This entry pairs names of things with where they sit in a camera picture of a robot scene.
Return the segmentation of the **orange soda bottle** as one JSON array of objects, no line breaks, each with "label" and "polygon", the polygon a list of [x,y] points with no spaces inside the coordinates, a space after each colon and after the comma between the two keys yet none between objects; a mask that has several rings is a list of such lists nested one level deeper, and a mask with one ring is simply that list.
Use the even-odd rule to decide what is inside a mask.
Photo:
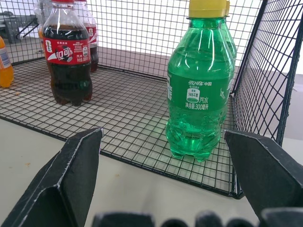
[{"label": "orange soda bottle", "polygon": [[43,43],[43,26],[46,20],[49,18],[52,11],[51,0],[38,0],[34,7],[34,13],[39,23],[38,25],[38,35],[41,43],[43,53],[45,54],[45,48]]},{"label": "orange soda bottle", "polygon": [[8,88],[14,79],[14,70],[3,38],[0,36],[0,87]]}]

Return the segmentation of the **grey metal frame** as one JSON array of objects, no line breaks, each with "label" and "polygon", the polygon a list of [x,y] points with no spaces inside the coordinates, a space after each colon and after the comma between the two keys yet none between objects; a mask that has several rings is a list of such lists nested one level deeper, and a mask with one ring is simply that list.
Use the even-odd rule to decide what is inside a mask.
[{"label": "grey metal frame", "polygon": [[24,39],[38,26],[35,15],[14,15],[10,11],[0,12],[0,36],[8,40],[10,44]]}]

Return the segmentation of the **cola bottle red label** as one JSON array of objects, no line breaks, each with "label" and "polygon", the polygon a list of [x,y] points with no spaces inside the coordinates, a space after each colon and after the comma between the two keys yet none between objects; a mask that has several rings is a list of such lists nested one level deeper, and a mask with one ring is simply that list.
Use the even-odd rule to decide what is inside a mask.
[{"label": "cola bottle red label", "polygon": [[51,13],[42,28],[51,90],[58,104],[79,106],[92,96],[89,34],[74,10],[74,0],[51,2]]},{"label": "cola bottle red label", "polygon": [[79,19],[84,24],[89,33],[90,55],[91,55],[91,69],[90,72],[95,72],[98,66],[98,34],[97,24],[87,8],[87,0],[75,0],[75,10]]}]

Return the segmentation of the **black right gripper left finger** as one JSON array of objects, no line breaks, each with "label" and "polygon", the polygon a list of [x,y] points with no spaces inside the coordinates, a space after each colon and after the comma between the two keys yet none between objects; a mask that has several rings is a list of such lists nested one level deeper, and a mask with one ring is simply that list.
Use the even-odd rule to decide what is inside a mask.
[{"label": "black right gripper left finger", "polygon": [[84,227],[103,128],[79,132],[35,175],[1,227]]}]

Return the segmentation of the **green soda bottle yellow cap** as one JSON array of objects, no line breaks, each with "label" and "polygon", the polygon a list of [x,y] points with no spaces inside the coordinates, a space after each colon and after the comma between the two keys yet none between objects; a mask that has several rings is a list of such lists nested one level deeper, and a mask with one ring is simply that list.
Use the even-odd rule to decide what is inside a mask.
[{"label": "green soda bottle yellow cap", "polygon": [[166,137],[174,157],[209,158],[221,139],[233,54],[222,29],[227,0],[190,0],[189,26],[167,67]]},{"label": "green soda bottle yellow cap", "polygon": [[225,7],[225,12],[224,12],[224,17],[221,20],[221,29],[223,31],[223,36],[227,42],[227,45],[229,47],[229,50],[232,54],[233,61],[236,62],[236,57],[237,57],[237,48],[234,43],[234,40],[230,34],[230,31],[228,29],[226,19],[229,16],[229,10],[230,10],[230,1],[226,0],[226,7]]}]

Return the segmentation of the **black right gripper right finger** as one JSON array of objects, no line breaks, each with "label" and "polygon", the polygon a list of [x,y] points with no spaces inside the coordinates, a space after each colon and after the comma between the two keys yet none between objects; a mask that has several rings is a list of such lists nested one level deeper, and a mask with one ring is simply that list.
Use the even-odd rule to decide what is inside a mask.
[{"label": "black right gripper right finger", "polygon": [[242,191],[257,217],[268,208],[303,208],[303,165],[268,137],[226,130],[224,139]]}]

